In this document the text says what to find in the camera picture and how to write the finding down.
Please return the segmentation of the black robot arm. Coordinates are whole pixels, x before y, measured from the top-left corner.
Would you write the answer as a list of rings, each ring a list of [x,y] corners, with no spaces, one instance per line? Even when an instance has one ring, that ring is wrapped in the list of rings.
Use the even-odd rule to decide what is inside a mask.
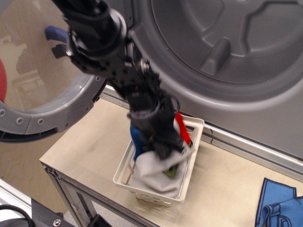
[[[174,129],[179,110],[161,80],[128,34],[124,18],[102,0],[57,0],[69,26],[67,54],[82,72],[105,77],[129,103],[131,125],[160,159],[181,152],[185,142]]]

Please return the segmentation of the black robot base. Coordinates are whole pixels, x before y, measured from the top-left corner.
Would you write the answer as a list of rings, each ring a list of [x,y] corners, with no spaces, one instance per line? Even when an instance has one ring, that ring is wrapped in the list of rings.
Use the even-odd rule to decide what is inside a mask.
[[[3,204],[0,210],[10,210],[17,214],[17,218],[8,218],[0,221],[1,227],[73,227],[65,220],[62,213],[55,213],[39,202],[32,200],[31,215],[24,209],[10,204]]]

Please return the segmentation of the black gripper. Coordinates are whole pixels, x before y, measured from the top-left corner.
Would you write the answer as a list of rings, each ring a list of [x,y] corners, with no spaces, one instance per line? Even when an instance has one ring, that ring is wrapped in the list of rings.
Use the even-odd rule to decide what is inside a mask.
[[[156,152],[160,160],[167,159],[173,151],[183,151],[184,141],[173,126],[180,104],[177,102],[175,109],[173,99],[169,94],[161,94],[153,110],[131,110],[128,114],[131,125],[140,130],[144,143]]]

